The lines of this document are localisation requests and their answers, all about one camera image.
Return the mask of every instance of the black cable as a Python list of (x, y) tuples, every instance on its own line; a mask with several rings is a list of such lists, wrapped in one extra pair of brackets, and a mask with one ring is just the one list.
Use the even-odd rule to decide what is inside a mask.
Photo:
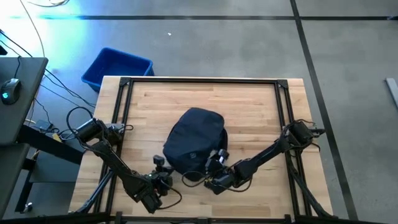
[[(202, 177), (201, 178), (203, 178), (203, 180), (201, 180), (201, 181), (199, 181), (199, 182), (197, 182), (197, 183), (195, 183), (195, 184), (193, 184), (193, 185), (189, 185), (189, 184), (187, 184), (185, 181), (184, 181), (184, 178), (185, 178), (185, 175), (187, 175), (188, 173), (196, 173), (196, 174), (200, 174)], [(183, 173), (182, 174), (182, 176), (181, 176), (181, 182), (185, 185), (185, 186), (187, 186), (187, 187), (196, 187), (196, 186), (199, 186), (201, 183), (203, 183), (204, 181), (206, 181), (207, 180), (207, 178), (206, 178), (206, 176), (204, 175), (204, 174), (202, 174), (201, 172), (199, 172), (199, 171), (186, 171), (185, 173)]]
[(41, 129), (39, 127), (33, 126), (32, 128), (37, 128), (41, 133), (55, 133), (58, 134), (60, 132), (60, 130), (58, 128), (52, 128), (50, 131)]
[(222, 187), (222, 188), (224, 188), (225, 190), (230, 190), (230, 191), (232, 191), (232, 192), (241, 193), (241, 192), (245, 192), (245, 191), (249, 190), (249, 188), (250, 188), (250, 186), (251, 186), (251, 181), (252, 181), (252, 180), (253, 180), (253, 178), (250, 178), (249, 185), (248, 185), (245, 189), (243, 189), (243, 190), (235, 190), (235, 189), (231, 189), (231, 188), (229, 188), (229, 187), (225, 187), (225, 186), (222, 186), (222, 185), (217, 185), (217, 186), (218, 186), (218, 187)]
[(40, 34), (39, 34), (37, 28), (36, 28), (36, 25), (35, 25), (35, 23), (33, 22), (33, 20), (32, 20), (32, 18), (31, 18), (30, 14), (29, 14), (29, 12), (27, 11), (27, 9), (26, 9), (26, 7), (25, 7), (25, 4), (22, 2), (22, 0), (19, 0), (19, 2), (22, 4), (22, 7), (24, 8), (24, 10), (25, 10), (27, 16), (29, 17), (30, 22), (31, 22), (32, 25), (33, 25), (33, 28), (34, 28), (35, 31), (36, 31), (37, 37), (39, 38), (39, 41), (40, 41), (40, 45), (42, 46), (43, 57), (45, 57), (43, 41), (42, 41), (42, 38), (41, 38), (41, 36), (40, 36)]
[(163, 180), (160, 180), (160, 181), (161, 181), (162, 184), (164, 184), (164, 185), (165, 185), (166, 187), (168, 187), (170, 190), (172, 190), (172, 191), (174, 191), (175, 193), (177, 193), (177, 194), (180, 196), (180, 199), (179, 199), (177, 202), (175, 202), (175, 203), (173, 203), (173, 204), (171, 204), (171, 205), (168, 205), (168, 206), (163, 207), (163, 208), (158, 208), (158, 210), (168, 209), (168, 208), (171, 208), (171, 207), (177, 205), (178, 203), (180, 203), (181, 200), (182, 200), (182, 194), (181, 194), (178, 190), (172, 188), (169, 184), (166, 184), (165, 182), (163, 182)]
[(9, 38), (2, 30), (0, 30), (0, 33), (7, 38), (9, 41), (11, 41), (13, 44), (17, 45), (20, 49), (22, 49), (25, 53), (27, 53), (30, 57), (33, 57), (29, 52), (27, 52), (23, 47), (21, 47), (19, 44), (15, 43), (11, 38)]
[(28, 1), (28, 3), (33, 4), (33, 5), (35, 5), (35, 6), (40, 6), (40, 7), (57, 7), (57, 6), (66, 5), (68, 2), (69, 2), (69, 0), (65, 0), (65, 1), (62, 1), (62, 2), (59, 2), (59, 3), (52, 3), (52, 2), (50, 2), (51, 5), (49, 5), (49, 6), (44, 6), (44, 5), (40, 5), (40, 4), (37, 4), (37, 3), (34, 3), (34, 2)]
[(72, 109), (72, 110), (70, 110), (69, 112), (68, 112), (68, 114), (67, 114), (67, 126), (68, 126), (68, 128), (69, 128), (69, 130), (73, 133), (73, 134), (75, 134), (75, 136), (76, 136), (76, 129), (73, 129), (71, 126), (70, 126), (70, 123), (69, 123), (69, 116), (70, 116), (70, 114), (73, 112), (73, 111), (75, 111), (75, 110), (77, 110), (77, 109), (83, 109), (83, 110), (85, 110), (85, 111), (87, 111), (87, 113), (90, 115), (90, 118), (93, 118), (93, 113), (90, 111), (90, 110), (88, 110), (87, 108), (85, 108), (85, 107), (82, 107), (82, 106), (77, 106), (77, 107), (75, 107), (74, 109)]
[(133, 126), (133, 125), (127, 124), (127, 125), (124, 125), (123, 127), (119, 128), (119, 129), (117, 129), (116, 131), (122, 130), (122, 132), (125, 132), (125, 131), (131, 131), (131, 130), (133, 130), (133, 129), (134, 129), (134, 126)]
[(95, 108), (95, 104), (94, 103), (89, 103), (87, 102), (85, 99), (83, 99), (79, 94), (75, 93), (74, 91), (72, 91), (71, 89), (69, 89), (68, 87), (66, 87), (59, 78), (57, 78), (53, 73), (51, 73), (50, 71), (48, 71), (47, 69), (45, 69), (49, 74), (51, 74), (56, 80), (58, 80), (58, 82), (61, 83), (62, 86), (60, 86), (59, 84), (55, 83), (50, 77), (48, 77), (46, 74), (44, 74), (45, 77), (47, 77), (54, 85), (63, 88), (64, 90), (66, 90), (69, 94), (71, 94), (71, 96), (81, 99), (83, 100), (88, 106), (94, 107)]
[(18, 56), (21, 56), (19, 53), (17, 53), (14, 49), (10, 48), (6, 43), (4, 43), (2, 40), (0, 40), (0, 42), (6, 46), (7, 48), (9, 48), (10, 50), (12, 50), (15, 54), (17, 54)]
[(298, 120), (296, 120), (296, 121), (297, 121), (297, 122), (303, 121), (303, 122), (306, 122), (306, 123), (308, 123), (308, 124), (316, 125), (315, 122), (313, 122), (313, 121), (307, 121), (307, 120), (304, 120), (304, 119), (298, 119)]
[(63, 134), (65, 131), (69, 131), (69, 129), (65, 129), (65, 130), (60, 131), (60, 132), (58, 133), (58, 136), (60, 137), (60, 139), (61, 139), (62, 141), (67, 141), (67, 140), (71, 140), (71, 139), (75, 139), (75, 138), (76, 138), (76, 137), (70, 138), (70, 136), (73, 135), (72, 132), (71, 132), (66, 138), (63, 138), (63, 137), (62, 137), (62, 134)]
[(44, 108), (43, 104), (41, 104), (36, 98), (34, 98), (34, 100), (35, 100), (40, 106), (43, 107), (43, 110), (45, 111), (45, 114), (47, 115), (47, 121), (49, 122), (49, 124), (51, 124), (50, 117), (49, 117), (49, 112)]
[(315, 144), (314, 142), (311, 142), (311, 145), (315, 146), (318, 148), (319, 151), (321, 151), (321, 147), (318, 144)]
[(63, 96), (61, 96), (61, 95), (59, 95), (58, 93), (52, 91), (51, 89), (47, 88), (46, 86), (43, 86), (42, 84), (40, 84), (40, 86), (43, 87), (43, 88), (45, 88), (46, 90), (48, 90), (48, 91), (54, 93), (55, 95), (57, 95), (57, 96), (63, 98), (64, 100), (67, 100), (67, 101), (69, 101), (70, 103), (73, 103), (75, 106), (79, 106), (79, 105), (77, 105), (76, 103), (74, 103), (72, 100), (69, 100), (69, 99), (67, 99), (67, 98), (65, 98), (65, 97), (63, 97)]
[[(11, 41), (13, 44), (17, 45), (20, 49), (22, 49), (22, 50), (23, 50), (25, 53), (27, 53), (30, 57), (33, 57), (33, 56), (32, 56), (28, 51), (26, 51), (23, 47), (21, 47), (21, 46), (20, 46), (19, 44), (17, 44), (15, 41), (13, 41), (11, 38), (9, 38), (2, 30), (0, 30), (0, 33), (1, 33), (3, 36), (5, 36), (5, 38), (7, 38), (9, 41)], [(54, 81), (52, 81), (48, 76), (46, 76), (46, 74), (44, 74), (44, 76), (46, 76), (52, 83), (54, 83), (55, 85), (57, 85), (57, 86), (59, 86), (59, 87), (65, 89), (65, 90), (66, 90), (67, 92), (69, 92), (69, 94), (71, 94), (73, 97), (79, 98), (79, 99), (83, 100), (87, 105), (92, 106), (92, 107), (95, 108), (96, 105), (95, 105), (94, 103), (89, 103), (89, 102), (87, 102), (87, 101), (86, 101), (85, 99), (83, 99), (79, 94), (75, 93), (74, 91), (72, 91), (71, 89), (69, 89), (68, 87), (66, 87), (66, 86), (63, 84), (63, 82), (62, 82), (59, 78), (57, 78), (53, 73), (51, 73), (48, 69), (45, 69), (45, 71), (48, 72), (49, 74), (51, 74), (55, 79), (57, 79), (58, 82), (60, 82), (62, 86), (56, 84), (56, 83), (55, 83)]]
[(17, 70), (15, 71), (14, 78), (17, 78), (17, 73), (18, 73), (19, 67), (21, 65), (21, 56), (18, 56), (17, 60), (18, 60), (18, 67), (17, 67)]
[(33, 118), (34, 110), (35, 110), (35, 101), (32, 102), (32, 114), (30, 115), (29, 123), (27, 124), (28, 127), (30, 127), (30, 123), (31, 123), (32, 118)]

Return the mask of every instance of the table leg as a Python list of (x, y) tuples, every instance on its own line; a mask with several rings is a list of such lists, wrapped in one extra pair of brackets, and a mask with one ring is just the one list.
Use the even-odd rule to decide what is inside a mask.
[(81, 158), (83, 157), (83, 152), (62, 142), (58, 142), (26, 125), (22, 125), (17, 140), (74, 164), (80, 165)]
[(27, 205), (27, 199), (29, 198), (30, 191), (32, 190), (33, 183), (30, 182), (30, 176), (32, 175), (33, 170), (30, 170), (26, 179), (24, 186), (22, 188), (21, 194), (19, 195), (19, 199), (17, 205), (15, 207), (15, 212), (24, 213), (25, 206)]
[(33, 159), (25, 158), (24, 164), (22, 165), (22, 169), (24, 170), (33, 170), (36, 161)]

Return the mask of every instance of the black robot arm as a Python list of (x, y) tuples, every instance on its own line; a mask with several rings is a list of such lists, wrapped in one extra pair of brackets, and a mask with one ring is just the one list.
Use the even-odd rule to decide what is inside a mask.
[[(170, 190), (169, 187), (172, 186), (170, 174), (173, 169), (163, 167), (164, 158), (155, 156), (156, 170), (149, 175), (140, 175), (137, 171), (131, 170), (112, 150), (113, 146), (122, 141), (119, 129), (114, 126), (107, 128), (101, 120), (92, 118), (77, 128), (74, 133), (85, 149), (93, 151), (111, 169), (110, 172), (114, 172), (122, 180), (128, 196), (135, 202), (141, 201), (149, 213), (154, 213), (160, 208), (162, 202), (158, 194), (167, 195), (167, 191)], [(87, 145), (87, 142), (92, 139), (99, 141), (91, 146)]]
[[(230, 187), (238, 188), (251, 181), (252, 176), (257, 172), (258, 167), (271, 160), (280, 153), (284, 153), (288, 150), (301, 151), (312, 143), (313, 138), (317, 138), (319, 135), (325, 132), (324, 129), (310, 129), (303, 121), (294, 121), (288, 124), (279, 136), (279, 139), (275, 141), (267, 149), (263, 150), (256, 156), (244, 160), (240, 160), (235, 164), (226, 167), (224, 170), (209, 170), (211, 173), (208, 180), (205, 182), (205, 187), (211, 189), (215, 194), (220, 194)], [(315, 197), (311, 194), (305, 183), (297, 175), (291, 159), (288, 161), (289, 172), (293, 175), (293, 178), (298, 183), (298, 186), (302, 189), (304, 195), (309, 199), (308, 201), (314, 208), (314, 211), (323, 217), (331, 217), (320, 204), (315, 200)]]

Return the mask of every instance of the gray concrete floor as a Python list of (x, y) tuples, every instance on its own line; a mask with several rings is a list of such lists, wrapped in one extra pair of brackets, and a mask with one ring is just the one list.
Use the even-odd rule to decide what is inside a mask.
[[(301, 16), (393, 16), (394, 0), (297, 0)], [(4, 30), (35, 56), (40, 45), (18, 1), (7, 5)], [(289, 0), (71, 0), (66, 6), (39, 8), (32, 15), (179, 15), (292, 16)], [(151, 59), (157, 76), (303, 78), (314, 121), (322, 125), (307, 64), (294, 21), (98, 21), (35, 19), (44, 42), (48, 69), (90, 102), (97, 94), (80, 81), (103, 47)], [(398, 80), (396, 21), (303, 21), (341, 160), (360, 220), (397, 223), (398, 110), (384, 79)], [(43, 85), (84, 106), (46, 78)], [(50, 119), (65, 129), (73, 104), (41, 88), (37, 99)], [(45, 119), (36, 106), (33, 120)], [(76, 113), (73, 124), (86, 120)], [(326, 138), (321, 157), (335, 215), (346, 218), (343, 197)], [(74, 184), (37, 184), (32, 213), (13, 212), (22, 173), (4, 218), (68, 212)]]

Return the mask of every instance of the blue plastic bin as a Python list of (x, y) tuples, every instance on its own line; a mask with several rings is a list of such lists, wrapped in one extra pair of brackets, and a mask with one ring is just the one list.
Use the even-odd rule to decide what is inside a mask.
[(81, 76), (81, 80), (99, 92), (105, 75), (154, 76), (152, 64), (149, 59), (105, 47)]

